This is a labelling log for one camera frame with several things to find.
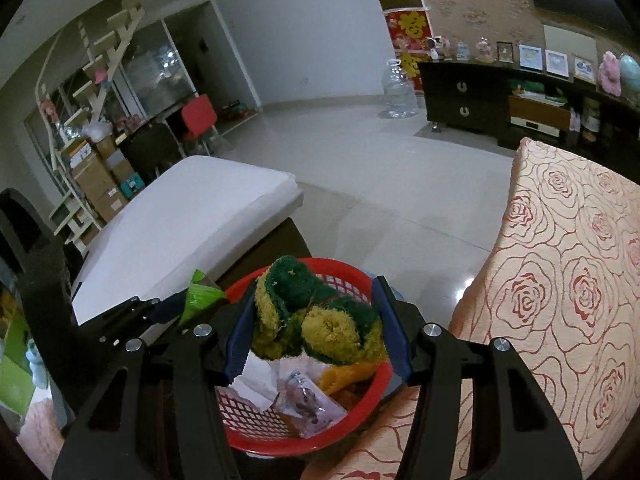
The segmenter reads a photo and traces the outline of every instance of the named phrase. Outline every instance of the green and yellow cloth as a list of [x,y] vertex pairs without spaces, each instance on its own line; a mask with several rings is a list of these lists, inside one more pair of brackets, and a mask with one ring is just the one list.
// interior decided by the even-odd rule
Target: green and yellow cloth
[[350,365],[387,359],[379,314],[339,294],[292,256],[258,279],[252,350],[263,359],[295,357]]

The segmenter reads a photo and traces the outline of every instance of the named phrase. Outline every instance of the white mattress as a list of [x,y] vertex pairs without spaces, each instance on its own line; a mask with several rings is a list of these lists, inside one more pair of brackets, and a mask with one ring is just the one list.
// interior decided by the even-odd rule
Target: white mattress
[[186,288],[195,269],[220,277],[301,204],[302,190],[290,173],[186,158],[142,190],[89,245],[73,287],[78,323],[133,296],[164,299]]

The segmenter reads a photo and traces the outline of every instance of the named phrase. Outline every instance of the tv stand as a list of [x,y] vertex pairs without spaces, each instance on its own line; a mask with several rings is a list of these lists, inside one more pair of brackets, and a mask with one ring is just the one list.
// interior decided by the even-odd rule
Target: tv stand
[[[572,76],[529,70],[517,63],[441,60],[422,62],[419,67],[427,115],[434,128],[448,124],[495,137],[499,146],[511,149],[516,149],[524,137],[532,137],[594,160],[640,184],[640,110],[625,98],[606,94]],[[557,138],[511,124],[512,79],[560,89],[578,113],[582,113],[584,97],[598,101],[601,129],[596,142],[588,146],[578,138],[578,144],[571,146],[565,132]]]

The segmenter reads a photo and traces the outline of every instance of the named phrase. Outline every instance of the metal screw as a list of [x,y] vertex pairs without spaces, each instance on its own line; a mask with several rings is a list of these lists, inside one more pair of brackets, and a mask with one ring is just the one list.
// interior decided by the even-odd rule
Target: metal screw
[[435,323],[426,324],[422,330],[429,337],[438,337],[440,334],[442,334],[442,329]]
[[201,324],[193,329],[193,335],[196,337],[206,337],[211,333],[211,325]]
[[142,348],[142,341],[140,339],[129,339],[124,348],[127,349],[127,352],[135,352]]
[[511,348],[509,342],[501,337],[494,341],[494,346],[495,349],[499,350],[500,352],[506,352],[509,348]]

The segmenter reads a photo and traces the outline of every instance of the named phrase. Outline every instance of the doorway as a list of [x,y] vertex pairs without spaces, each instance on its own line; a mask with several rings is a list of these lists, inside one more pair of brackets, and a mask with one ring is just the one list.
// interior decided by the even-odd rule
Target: doorway
[[164,22],[196,91],[209,96],[218,114],[218,131],[227,133],[254,116],[254,96],[211,2]]

